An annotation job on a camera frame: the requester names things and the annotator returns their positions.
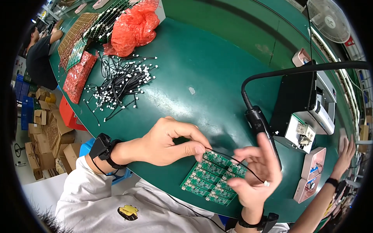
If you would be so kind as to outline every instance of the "person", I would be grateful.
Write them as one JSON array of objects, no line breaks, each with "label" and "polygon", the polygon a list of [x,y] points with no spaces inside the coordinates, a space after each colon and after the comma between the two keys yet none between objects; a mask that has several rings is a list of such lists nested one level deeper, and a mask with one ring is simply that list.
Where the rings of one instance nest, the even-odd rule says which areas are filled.
[{"label": "person", "polygon": [[38,28],[32,26],[23,43],[26,48],[26,68],[31,80],[37,85],[54,90],[58,83],[49,63],[50,45],[63,35],[61,30],[53,28],[50,35],[40,36]]},{"label": "person", "polygon": [[[356,147],[351,135],[350,141],[348,141],[347,138],[344,139],[343,151],[339,154],[339,158],[334,165],[329,178],[339,181],[345,171],[349,168],[351,159],[355,155],[355,152]],[[335,191],[335,186],[331,183],[325,183],[315,198],[307,206],[305,211],[297,219],[295,224],[291,227],[289,232],[314,232],[320,221],[324,218],[324,213],[328,209],[329,204],[333,201]]]},{"label": "person", "polygon": [[[181,136],[189,138],[190,141],[175,145],[172,139]],[[238,161],[247,161],[248,167],[261,180],[267,181],[269,186],[264,185],[250,172],[246,173],[244,179],[235,177],[228,180],[228,185],[238,194],[243,206],[241,211],[243,220],[252,225],[260,222],[264,202],[282,180],[280,166],[266,134],[258,134],[257,142],[259,147],[236,149],[234,158]],[[201,161],[203,153],[209,148],[211,148],[210,143],[197,126],[178,122],[167,116],[160,118],[142,138],[116,144],[111,159],[116,164],[143,161],[156,166],[166,166],[191,155],[194,155],[197,161]],[[102,161],[98,157],[92,160],[89,155],[86,155],[77,159],[76,169],[66,178],[64,191],[56,207],[57,220],[54,221],[61,221],[60,226],[63,230],[66,232],[151,230],[172,233],[223,231],[210,220],[214,213],[169,196],[142,179],[135,188],[127,190],[123,195],[112,196],[112,177],[103,173],[113,170],[106,160]],[[337,171],[334,173],[336,178],[339,173]],[[306,220],[304,218],[300,220],[299,225],[304,225]],[[309,229],[306,231],[297,229],[300,227],[291,232],[311,232]],[[269,232],[279,233],[288,230],[286,223],[277,223]],[[258,231],[256,228],[245,228],[237,223],[235,228],[227,232]]]}]

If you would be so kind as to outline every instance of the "electric fan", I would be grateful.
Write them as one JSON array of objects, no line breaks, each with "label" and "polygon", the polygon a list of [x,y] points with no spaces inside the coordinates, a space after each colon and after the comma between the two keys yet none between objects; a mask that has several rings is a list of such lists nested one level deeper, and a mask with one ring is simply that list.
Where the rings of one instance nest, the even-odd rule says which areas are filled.
[{"label": "electric fan", "polygon": [[332,0],[308,0],[310,20],[321,34],[336,43],[350,38],[350,24],[343,11]]}]

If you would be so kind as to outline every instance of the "red plastic stool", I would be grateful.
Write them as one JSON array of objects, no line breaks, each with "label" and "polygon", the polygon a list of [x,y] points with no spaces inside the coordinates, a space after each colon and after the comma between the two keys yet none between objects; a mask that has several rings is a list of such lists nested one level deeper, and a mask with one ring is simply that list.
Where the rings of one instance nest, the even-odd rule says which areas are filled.
[{"label": "red plastic stool", "polygon": [[67,102],[65,96],[62,96],[60,103],[60,113],[65,125],[72,129],[88,131],[84,125],[77,124],[76,121],[78,117],[75,115],[74,111],[71,109],[69,103]]}]

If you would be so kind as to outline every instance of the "black t-shirt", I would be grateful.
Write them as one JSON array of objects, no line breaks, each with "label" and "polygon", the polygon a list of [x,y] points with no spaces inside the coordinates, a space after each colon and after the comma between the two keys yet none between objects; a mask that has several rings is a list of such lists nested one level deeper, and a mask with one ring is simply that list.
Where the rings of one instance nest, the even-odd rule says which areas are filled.
[{"label": "black t-shirt", "polygon": [[50,37],[41,38],[30,47],[26,56],[26,68],[31,80],[37,85],[54,90],[58,83],[49,63]]}]

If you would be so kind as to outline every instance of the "hand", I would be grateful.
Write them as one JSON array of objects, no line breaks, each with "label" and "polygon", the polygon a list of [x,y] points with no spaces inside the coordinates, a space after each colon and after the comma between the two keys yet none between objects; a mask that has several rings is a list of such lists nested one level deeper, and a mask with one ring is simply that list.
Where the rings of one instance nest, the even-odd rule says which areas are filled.
[{"label": "hand", "polygon": [[[181,136],[190,139],[190,141],[175,145],[172,139]],[[191,155],[194,155],[195,159],[200,162],[206,151],[205,148],[211,148],[209,141],[197,126],[178,122],[170,116],[159,119],[142,138],[125,142],[124,145],[122,157],[126,157],[126,161],[128,159],[130,161],[144,161],[157,166],[166,166]]]},{"label": "hand", "polygon": [[265,133],[257,136],[259,147],[245,147],[236,149],[234,158],[238,161],[246,160],[250,168],[262,181],[270,185],[264,186],[250,171],[245,179],[231,178],[228,185],[238,194],[240,203],[250,210],[262,210],[266,199],[275,191],[282,180],[281,169],[275,157],[271,144]]},{"label": "hand", "polygon": [[333,172],[330,175],[330,178],[339,180],[343,173],[348,169],[351,164],[351,159],[354,156],[356,151],[355,143],[353,136],[351,135],[351,141],[349,142],[345,138],[344,148],[342,153],[339,155],[337,162],[334,165]]}]

